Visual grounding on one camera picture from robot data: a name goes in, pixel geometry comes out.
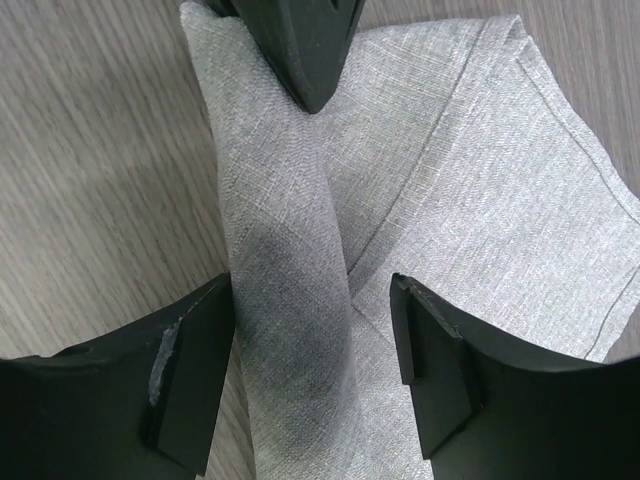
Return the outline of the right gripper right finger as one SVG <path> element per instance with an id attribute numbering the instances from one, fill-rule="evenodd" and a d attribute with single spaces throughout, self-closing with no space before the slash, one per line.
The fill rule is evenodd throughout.
<path id="1" fill-rule="evenodd" d="M 437 479 L 635 479 L 639 362 L 531 344 L 394 275 L 393 332 Z"/>

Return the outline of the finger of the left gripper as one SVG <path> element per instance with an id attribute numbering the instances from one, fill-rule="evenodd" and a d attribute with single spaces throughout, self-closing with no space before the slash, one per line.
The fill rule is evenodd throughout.
<path id="1" fill-rule="evenodd" d="M 240 18 L 278 80 L 306 112 L 320 112 L 337 89 L 363 0 L 211 1 Z"/>

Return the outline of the grey cloth napkin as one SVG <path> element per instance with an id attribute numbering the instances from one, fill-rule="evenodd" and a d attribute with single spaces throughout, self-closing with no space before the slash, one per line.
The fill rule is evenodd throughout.
<path id="1" fill-rule="evenodd" d="M 412 276 L 603 360 L 639 302 L 639 201 L 516 15 L 358 34 L 309 115 L 244 23 L 180 9 L 218 163 L 256 475 L 428 479 L 389 285 Z"/>

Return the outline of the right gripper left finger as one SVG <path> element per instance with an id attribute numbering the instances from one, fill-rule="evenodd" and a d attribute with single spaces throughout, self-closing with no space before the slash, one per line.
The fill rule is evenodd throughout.
<path id="1" fill-rule="evenodd" d="M 193 479 L 207 469 L 235 329 L 222 274 L 51 357 L 1 364 L 5 479 Z"/>

